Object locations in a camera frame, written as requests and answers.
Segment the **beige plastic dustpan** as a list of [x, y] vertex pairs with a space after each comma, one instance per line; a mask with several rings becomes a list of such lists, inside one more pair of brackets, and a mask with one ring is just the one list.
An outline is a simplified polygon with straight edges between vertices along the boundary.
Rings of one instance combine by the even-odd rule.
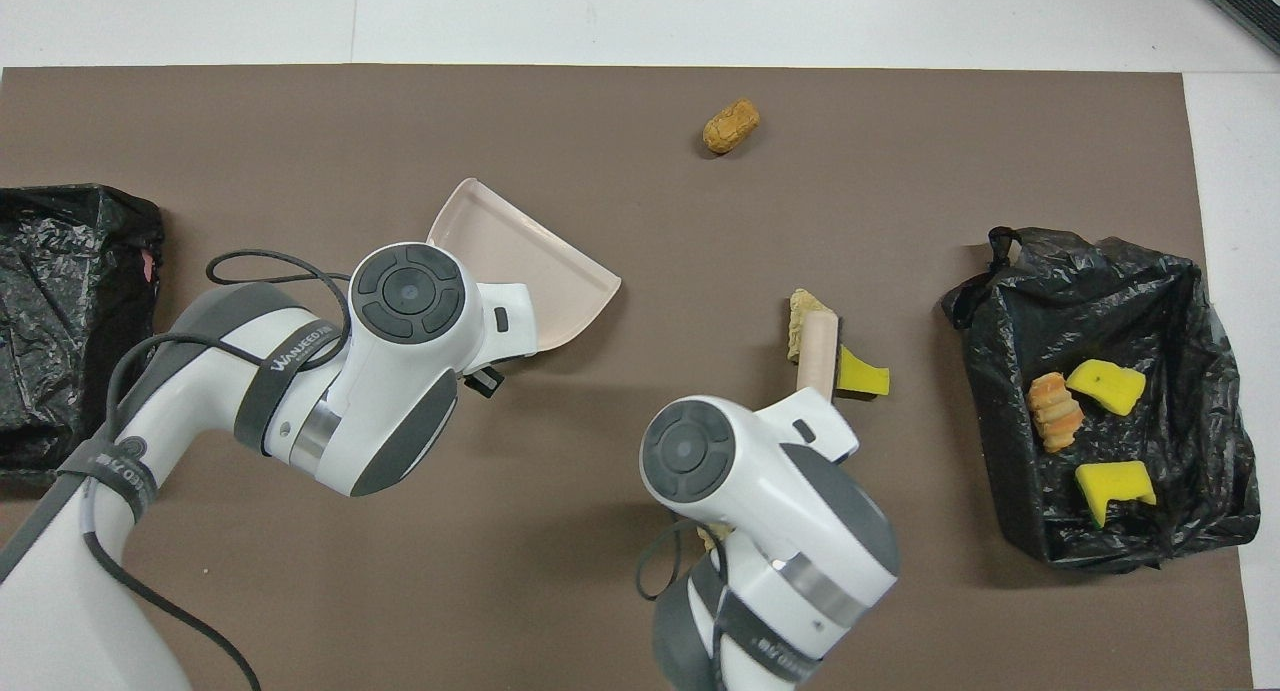
[[621, 276], [476, 179], [445, 200], [428, 243], [454, 255], [475, 282], [525, 284], [538, 351], [575, 340], [617, 294]]

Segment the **beige brush black bristles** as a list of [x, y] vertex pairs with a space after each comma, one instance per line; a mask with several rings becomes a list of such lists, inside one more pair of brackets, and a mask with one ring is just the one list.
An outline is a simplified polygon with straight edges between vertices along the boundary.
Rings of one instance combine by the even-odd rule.
[[797, 392], [815, 392], [823, 401], [833, 401], [840, 346], [838, 334], [840, 317], [837, 317], [837, 314], [808, 314], [796, 372]]

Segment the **orange-brown sponge lump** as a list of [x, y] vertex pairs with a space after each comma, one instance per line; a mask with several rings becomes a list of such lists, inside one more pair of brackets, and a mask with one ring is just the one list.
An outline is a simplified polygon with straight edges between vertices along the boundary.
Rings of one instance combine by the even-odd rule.
[[760, 122], [755, 104], [750, 99], [737, 99], [704, 123], [701, 143], [710, 154], [730, 154], [758, 129]]

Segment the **small yellow sponge wedge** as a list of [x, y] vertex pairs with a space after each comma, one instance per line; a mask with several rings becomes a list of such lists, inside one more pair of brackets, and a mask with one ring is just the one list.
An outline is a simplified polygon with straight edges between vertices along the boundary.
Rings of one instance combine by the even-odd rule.
[[847, 346], [838, 346], [835, 389], [865, 395], [888, 395], [891, 372], [887, 367], [873, 366], [854, 354]]

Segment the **yellow sponge piece dark dot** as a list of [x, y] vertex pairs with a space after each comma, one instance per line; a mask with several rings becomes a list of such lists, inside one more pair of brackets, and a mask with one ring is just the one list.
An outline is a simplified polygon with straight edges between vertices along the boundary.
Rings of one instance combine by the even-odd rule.
[[1147, 376], [1111, 360], [1083, 360], [1066, 377], [1069, 390], [1088, 395], [1115, 416], [1129, 416], [1147, 386]]

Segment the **notched yellow green sponge piece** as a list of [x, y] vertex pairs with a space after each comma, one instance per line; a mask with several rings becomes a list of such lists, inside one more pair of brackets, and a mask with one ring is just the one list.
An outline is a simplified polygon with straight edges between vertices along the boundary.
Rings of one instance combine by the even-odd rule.
[[1097, 528], [1107, 522], [1112, 502], [1138, 502], [1157, 507], [1158, 498], [1142, 459], [1080, 465], [1074, 471], [1091, 518]]

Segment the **black bag bin pink mark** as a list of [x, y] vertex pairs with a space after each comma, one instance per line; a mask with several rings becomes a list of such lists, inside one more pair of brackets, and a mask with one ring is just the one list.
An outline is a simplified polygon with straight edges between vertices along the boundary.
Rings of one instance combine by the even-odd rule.
[[157, 203], [101, 184], [0, 188], [0, 482], [45, 488], [151, 337]]

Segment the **black bag-lined bin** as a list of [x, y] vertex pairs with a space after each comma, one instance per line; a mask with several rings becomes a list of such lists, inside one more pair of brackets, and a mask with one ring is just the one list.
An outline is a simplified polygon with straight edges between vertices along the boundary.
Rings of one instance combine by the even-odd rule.
[[[987, 271], [941, 299], [960, 334], [998, 527], [1057, 569], [1126, 573], [1251, 543], [1262, 520], [1240, 375], [1202, 267], [1106, 237], [996, 226]], [[1047, 453], [1034, 377], [1111, 360], [1147, 376], [1129, 416], [1096, 401], [1075, 441]], [[1112, 502], [1097, 528], [1078, 466], [1142, 459], [1157, 507]]]

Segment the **brown table mat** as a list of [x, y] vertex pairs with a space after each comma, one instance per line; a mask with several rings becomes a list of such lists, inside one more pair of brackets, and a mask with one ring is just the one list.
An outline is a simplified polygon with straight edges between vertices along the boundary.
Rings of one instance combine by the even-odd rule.
[[[762, 122], [710, 154], [713, 114]], [[1236, 552], [1053, 571], [992, 507], [940, 299], [992, 226], [1204, 261], [1178, 73], [832, 68], [8, 68], [0, 186], [102, 182], [160, 205], [159, 328], [209, 258], [349, 271], [421, 241], [479, 179], [621, 276], [580, 337], [463, 390], [404, 482], [344, 499], [195, 441], [125, 567], [227, 635], [266, 690], [662, 691], [634, 590], [666, 527], [637, 448], [682, 395], [794, 390], [788, 296], [844, 319], [887, 398], [840, 401], [850, 473], [899, 582], [809, 691], [1189, 691], [1252, 685]]]

